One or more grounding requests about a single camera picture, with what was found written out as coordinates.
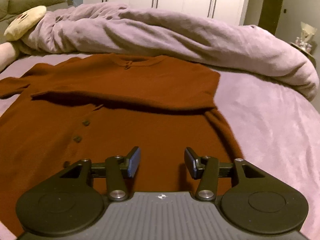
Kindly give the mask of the lavender bed sheet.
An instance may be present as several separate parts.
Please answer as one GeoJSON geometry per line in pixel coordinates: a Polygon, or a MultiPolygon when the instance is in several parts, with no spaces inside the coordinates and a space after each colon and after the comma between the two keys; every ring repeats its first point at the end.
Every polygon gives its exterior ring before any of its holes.
{"type": "MultiPolygon", "coordinates": [[[[1,81],[20,78],[38,63],[55,66],[74,57],[90,56],[31,56],[9,66],[1,81]]],[[[302,233],[319,239],[319,113],[284,83],[226,68],[209,69],[220,75],[214,103],[233,132],[241,158],[306,197],[309,214],[302,233]]],[[[16,99],[1,98],[1,116],[16,99]]]]}

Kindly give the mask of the nightstand with decor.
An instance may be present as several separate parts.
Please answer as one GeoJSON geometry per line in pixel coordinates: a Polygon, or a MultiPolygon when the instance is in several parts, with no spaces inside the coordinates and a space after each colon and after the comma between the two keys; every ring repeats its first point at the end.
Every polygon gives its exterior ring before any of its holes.
{"type": "Polygon", "coordinates": [[[305,23],[300,23],[300,36],[297,36],[294,42],[291,42],[291,46],[298,49],[302,54],[304,54],[316,68],[316,60],[312,55],[313,50],[313,38],[317,33],[317,28],[305,23]]]}

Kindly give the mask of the lavender rumpled duvet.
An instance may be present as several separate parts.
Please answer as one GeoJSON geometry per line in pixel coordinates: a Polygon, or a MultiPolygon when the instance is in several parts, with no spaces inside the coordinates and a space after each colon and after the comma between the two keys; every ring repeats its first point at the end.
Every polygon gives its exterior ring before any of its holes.
{"type": "Polygon", "coordinates": [[[168,55],[271,77],[313,100],[319,77],[300,51],[256,25],[103,2],[49,11],[22,42],[30,53],[168,55]]]}

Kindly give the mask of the brown knit cardigan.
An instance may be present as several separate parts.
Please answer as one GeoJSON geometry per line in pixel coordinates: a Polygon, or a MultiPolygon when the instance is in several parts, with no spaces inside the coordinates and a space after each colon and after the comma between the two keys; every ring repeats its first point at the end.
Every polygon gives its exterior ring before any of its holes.
{"type": "Polygon", "coordinates": [[[132,191],[194,191],[187,147],[221,162],[242,157],[217,109],[219,73],[168,56],[99,54],[38,63],[1,81],[16,101],[1,116],[1,222],[22,232],[18,198],[80,159],[141,150],[132,191]]]}

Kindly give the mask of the cream face plush pillow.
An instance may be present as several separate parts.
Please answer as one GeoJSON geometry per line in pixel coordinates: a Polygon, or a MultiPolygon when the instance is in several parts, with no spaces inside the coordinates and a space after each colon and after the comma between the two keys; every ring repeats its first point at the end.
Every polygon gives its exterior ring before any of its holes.
{"type": "Polygon", "coordinates": [[[47,7],[39,5],[18,15],[7,27],[4,37],[7,41],[17,41],[44,18],[47,7]]]}

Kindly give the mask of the olive green headboard cushion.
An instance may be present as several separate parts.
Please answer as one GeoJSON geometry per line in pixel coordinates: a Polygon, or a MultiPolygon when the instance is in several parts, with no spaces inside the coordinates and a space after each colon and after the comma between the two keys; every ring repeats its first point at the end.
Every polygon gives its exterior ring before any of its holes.
{"type": "Polygon", "coordinates": [[[74,6],[75,3],[73,0],[1,0],[1,43],[6,41],[4,31],[9,24],[21,13],[39,5],[54,11],[74,6]]]}

